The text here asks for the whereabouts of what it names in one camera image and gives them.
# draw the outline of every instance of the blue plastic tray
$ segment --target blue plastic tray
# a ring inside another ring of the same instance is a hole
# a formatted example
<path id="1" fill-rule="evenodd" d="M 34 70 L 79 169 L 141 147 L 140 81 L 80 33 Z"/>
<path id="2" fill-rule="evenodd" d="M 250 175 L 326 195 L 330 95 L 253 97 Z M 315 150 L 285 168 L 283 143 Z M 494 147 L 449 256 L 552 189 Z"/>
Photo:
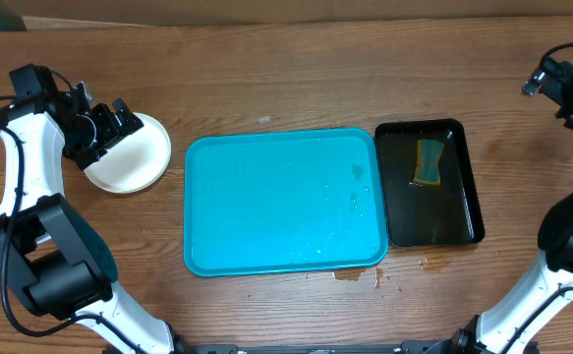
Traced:
<path id="1" fill-rule="evenodd" d="M 197 275 L 372 266 L 388 244 L 363 130 L 209 137 L 186 153 L 184 260 Z"/>

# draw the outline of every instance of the sponge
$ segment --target sponge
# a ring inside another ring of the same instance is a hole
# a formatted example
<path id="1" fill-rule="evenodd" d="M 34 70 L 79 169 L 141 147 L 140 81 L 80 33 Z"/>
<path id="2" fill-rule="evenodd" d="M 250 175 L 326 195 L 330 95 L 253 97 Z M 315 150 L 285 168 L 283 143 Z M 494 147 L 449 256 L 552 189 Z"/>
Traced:
<path id="1" fill-rule="evenodd" d="M 432 139 L 417 141 L 417 165 L 413 182 L 427 186 L 440 186 L 439 159 L 443 152 L 443 143 Z"/>

